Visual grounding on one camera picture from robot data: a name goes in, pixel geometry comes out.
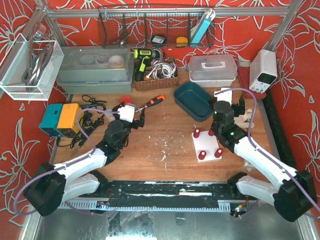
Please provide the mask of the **large red spring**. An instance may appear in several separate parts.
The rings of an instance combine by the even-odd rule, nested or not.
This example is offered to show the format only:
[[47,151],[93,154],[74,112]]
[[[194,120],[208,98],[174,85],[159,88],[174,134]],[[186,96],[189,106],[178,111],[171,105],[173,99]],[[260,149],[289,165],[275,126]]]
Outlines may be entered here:
[[208,131],[208,135],[209,135],[209,136],[214,136],[215,133],[214,133],[214,131],[213,131],[212,129],[210,129],[210,130]]

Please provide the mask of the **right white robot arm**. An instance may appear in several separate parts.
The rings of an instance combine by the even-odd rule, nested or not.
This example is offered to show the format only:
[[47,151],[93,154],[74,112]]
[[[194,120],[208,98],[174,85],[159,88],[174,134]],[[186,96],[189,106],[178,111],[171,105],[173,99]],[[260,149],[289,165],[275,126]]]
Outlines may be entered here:
[[224,148],[249,162],[268,180],[239,172],[230,178],[236,192],[272,205],[289,222],[296,221],[312,207],[319,209],[312,174],[288,166],[259,146],[249,132],[235,124],[232,104],[218,98],[222,94],[217,92],[209,100],[213,110],[211,130]]

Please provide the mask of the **orange black screwdriver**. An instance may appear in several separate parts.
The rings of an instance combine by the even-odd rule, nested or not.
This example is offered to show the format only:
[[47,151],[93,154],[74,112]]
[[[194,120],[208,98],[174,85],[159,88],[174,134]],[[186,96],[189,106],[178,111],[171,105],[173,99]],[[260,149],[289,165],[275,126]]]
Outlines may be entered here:
[[135,112],[141,112],[142,110],[146,109],[146,108],[150,108],[153,106],[156,106],[158,104],[160,104],[161,102],[163,102],[165,100],[165,96],[164,95],[159,95],[153,99],[151,99],[150,101],[148,101],[147,103],[145,103],[144,105],[140,106]]

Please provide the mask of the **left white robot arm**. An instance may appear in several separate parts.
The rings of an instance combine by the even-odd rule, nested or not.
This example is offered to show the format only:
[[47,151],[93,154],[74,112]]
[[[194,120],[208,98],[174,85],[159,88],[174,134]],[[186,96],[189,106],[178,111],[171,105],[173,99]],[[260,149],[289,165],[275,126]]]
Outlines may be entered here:
[[135,120],[137,112],[134,105],[119,107],[115,111],[118,118],[108,124],[102,140],[92,150],[64,163],[43,163],[23,189],[23,196],[45,217],[62,203],[102,191],[108,180],[98,169],[111,164],[121,154],[132,129],[144,127],[145,109],[139,110],[139,119]]

